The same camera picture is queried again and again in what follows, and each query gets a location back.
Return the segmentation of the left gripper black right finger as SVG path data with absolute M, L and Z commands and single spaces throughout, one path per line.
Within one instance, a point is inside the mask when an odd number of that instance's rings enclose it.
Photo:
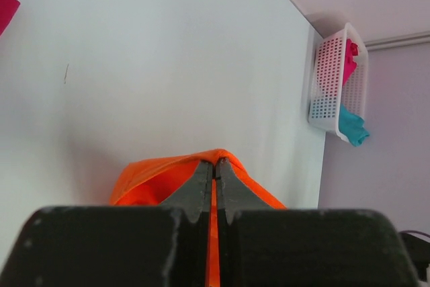
M 229 160 L 216 165 L 222 286 L 417 286 L 392 223 L 374 210 L 277 210 Z

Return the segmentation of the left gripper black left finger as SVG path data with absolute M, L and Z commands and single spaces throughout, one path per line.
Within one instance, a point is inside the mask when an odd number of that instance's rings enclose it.
M 158 206 L 49 206 L 23 226 L 2 286 L 205 286 L 213 167 Z

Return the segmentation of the orange t shirt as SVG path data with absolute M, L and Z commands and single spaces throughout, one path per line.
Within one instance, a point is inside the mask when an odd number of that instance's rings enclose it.
M 239 181 L 269 207 L 283 210 L 286 207 L 264 187 L 252 179 L 243 164 L 225 149 L 213 149 L 190 155 L 146 159 L 129 164 L 119 176 L 110 197 L 113 206 L 158 206 L 177 191 L 193 175 L 201 163 L 215 166 L 226 159 Z M 208 241 L 204 286 L 220 285 L 220 255 L 218 238 L 217 193 L 210 194 L 208 228 L 204 230 Z

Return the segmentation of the white plastic basket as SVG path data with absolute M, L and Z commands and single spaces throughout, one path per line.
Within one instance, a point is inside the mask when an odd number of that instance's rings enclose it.
M 342 85 L 348 38 L 359 46 L 359 55 L 354 58 L 356 70 Z M 343 104 L 349 112 L 364 119 L 368 69 L 368 50 L 351 23 L 347 22 L 342 30 L 324 38 L 316 47 L 314 56 L 309 123 L 347 142 L 347 137 L 339 130 L 340 105 Z

